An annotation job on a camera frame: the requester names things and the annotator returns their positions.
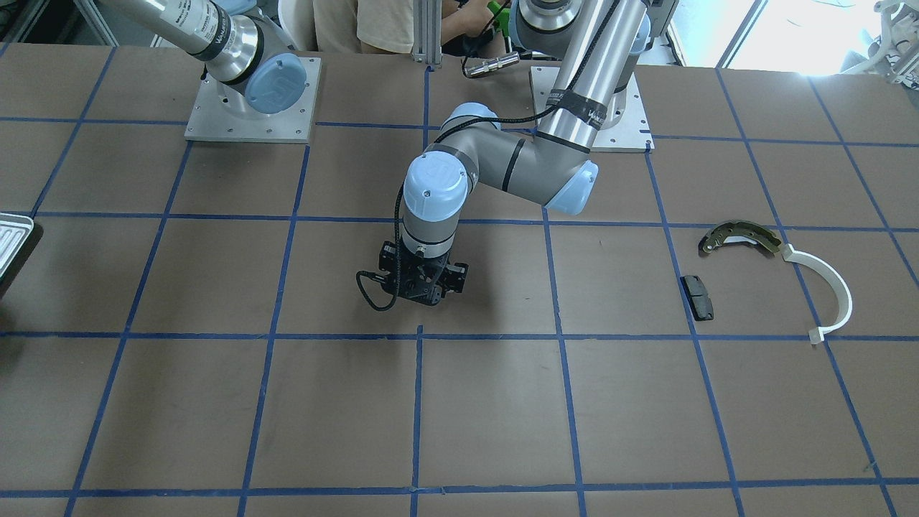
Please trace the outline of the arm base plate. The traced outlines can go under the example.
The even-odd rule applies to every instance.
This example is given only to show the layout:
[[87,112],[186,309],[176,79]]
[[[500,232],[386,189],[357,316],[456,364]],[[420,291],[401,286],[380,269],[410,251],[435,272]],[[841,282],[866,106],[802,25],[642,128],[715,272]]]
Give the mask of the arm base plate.
[[308,144],[322,60],[283,53],[262,65],[243,93],[210,75],[201,82],[188,141]]
[[[557,67],[529,68],[535,113],[546,108],[549,89],[554,86],[558,73]],[[637,78],[631,76],[627,88],[614,95],[607,121],[598,131],[592,151],[643,153],[653,151],[655,147]]]

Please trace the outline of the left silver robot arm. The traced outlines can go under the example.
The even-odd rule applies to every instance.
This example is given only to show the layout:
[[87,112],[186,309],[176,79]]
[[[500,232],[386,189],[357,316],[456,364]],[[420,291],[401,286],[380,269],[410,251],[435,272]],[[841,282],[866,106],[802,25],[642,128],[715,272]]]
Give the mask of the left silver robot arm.
[[393,240],[378,253],[378,272],[359,271],[394,299],[433,307],[461,292],[465,263],[450,263],[457,226],[476,187],[578,215],[600,169],[595,139],[633,77],[650,36],[650,1],[513,1],[512,41],[561,60],[545,109],[531,116],[531,138],[503,131],[480,103],[454,108],[433,143],[411,161],[393,210]]

